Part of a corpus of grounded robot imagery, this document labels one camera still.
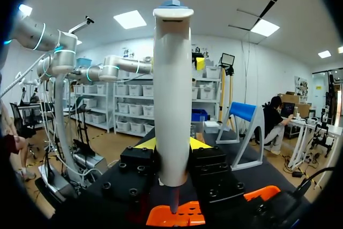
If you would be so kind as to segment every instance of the white wall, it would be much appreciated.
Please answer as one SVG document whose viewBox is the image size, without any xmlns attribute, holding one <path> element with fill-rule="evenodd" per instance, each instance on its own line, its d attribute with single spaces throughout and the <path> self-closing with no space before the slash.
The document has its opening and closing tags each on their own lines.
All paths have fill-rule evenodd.
<svg viewBox="0 0 343 229">
<path fill-rule="evenodd" d="M 339 61 L 339 62 L 321 64 L 321 65 L 312 67 L 312 72 L 321 72 L 321 71 L 333 70 L 333 69 L 342 68 L 342 67 L 343 67 L 343 58 L 342 58 L 342 61 Z"/>
<path fill-rule="evenodd" d="M 7 59 L 4 67 L 1 70 L 2 82 L 1 89 L 3 90 L 9 86 L 18 72 L 26 71 L 41 55 L 43 52 L 26 49 L 21 46 L 16 40 L 13 40 L 10 45 L 10 49 L 7 55 Z M 27 80 L 37 79 L 36 68 L 29 72 L 25 78 Z M 6 105 L 10 115 L 12 116 L 12 109 L 10 102 L 19 102 L 21 97 L 21 88 L 16 85 L 12 90 L 2 97 L 4 104 Z"/>
<path fill-rule="evenodd" d="M 309 102 L 312 96 L 311 68 L 277 51 L 255 44 L 220 38 L 213 36 L 193 35 L 192 43 L 200 48 L 208 48 L 210 59 L 218 63 L 222 53 L 235 56 L 234 62 L 234 93 L 233 100 L 244 102 L 245 72 L 247 75 L 247 103 L 261 105 L 268 102 L 273 96 L 286 91 L 294 91 L 294 76 L 304 78 L 309 83 Z M 106 55 L 122 56 L 124 48 L 135 52 L 136 58 L 153 56 L 153 39 L 126 40 L 110 43 L 91 50 L 81 52 L 77 57 L 86 57 L 93 60 L 93 64 L 102 63 Z M 229 78 L 226 78 L 225 103 L 228 103 Z"/>
</svg>

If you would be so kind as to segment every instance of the white cylindrical tool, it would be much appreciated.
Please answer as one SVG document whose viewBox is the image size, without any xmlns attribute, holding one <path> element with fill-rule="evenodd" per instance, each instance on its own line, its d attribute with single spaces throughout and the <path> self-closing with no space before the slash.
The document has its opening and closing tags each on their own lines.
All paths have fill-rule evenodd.
<svg viewBox="0 0 343 229">
<path fill-rule="evenodd" d="M 190 17 L 194 11 L 180 1 L 154 9 L 154 113 L 159 177 L 177 187 L 187 179 L 192 109 Z"/>
</svg>

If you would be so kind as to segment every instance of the computer monitor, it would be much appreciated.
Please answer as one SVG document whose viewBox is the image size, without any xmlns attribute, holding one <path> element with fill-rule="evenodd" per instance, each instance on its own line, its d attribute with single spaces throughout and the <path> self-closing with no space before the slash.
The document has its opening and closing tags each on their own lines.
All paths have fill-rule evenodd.
<svg viewBox="0 0 343 229">
<path fill-rule="evenodd" d="M 295 107 L 294 103 L 284 102 L 282 104 L 282 109 L 281 109 L 280 115 L 282 117 L 289 117 L 289 115 L 292 115 L 294 113 L 294 107 Z"/>
</svg>

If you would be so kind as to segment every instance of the man sitting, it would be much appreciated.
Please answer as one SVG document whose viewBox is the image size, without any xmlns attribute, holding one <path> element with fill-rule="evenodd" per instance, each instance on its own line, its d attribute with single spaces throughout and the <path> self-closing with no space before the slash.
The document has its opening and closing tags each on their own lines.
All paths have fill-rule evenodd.
<svg viewBox="0 0 343 229">
<path fill-rule="evenodd" d="M 282 100 L 279 96 L 272 100 L 263 108 L 264 113 L 264 148 L 275 155 L 280 154 L 282 139 L 284 138 L 285 125 L 293 118 L 290 115 L 287 119 L 282 119 L 279 110 L 282 106 Z M 255 130 L 256 140 L 259 140 L 259 133 Z"/>
<path fill-rule="evenodd" d="M 25 181 L 34 179 L 36 174 L 26 169 L 28 143 L 23 137 L 18 136 L 13 120 L 9 117 L 9 112 L 2 101 L 0 102 L 0 105 L 1 133 L 3 136 L 0 139 L 0 144 L 3 144 L 8 158 L 10 158 L 11 153 L 19 154 L 20 152 L 21 176 Z"/>
</svg>

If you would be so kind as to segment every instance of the poster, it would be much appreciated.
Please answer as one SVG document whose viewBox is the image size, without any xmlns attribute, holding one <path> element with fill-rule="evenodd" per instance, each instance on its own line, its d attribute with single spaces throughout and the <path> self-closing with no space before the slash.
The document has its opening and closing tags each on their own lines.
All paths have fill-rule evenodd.
<svg viewBox="0 0 343 229">
<path fill-rule="evenodd" d="M 299 96 L 300 103 L 307 103 L 308 84 L 306 79 L 294 76 L 295 95 Z"/>
</svg>

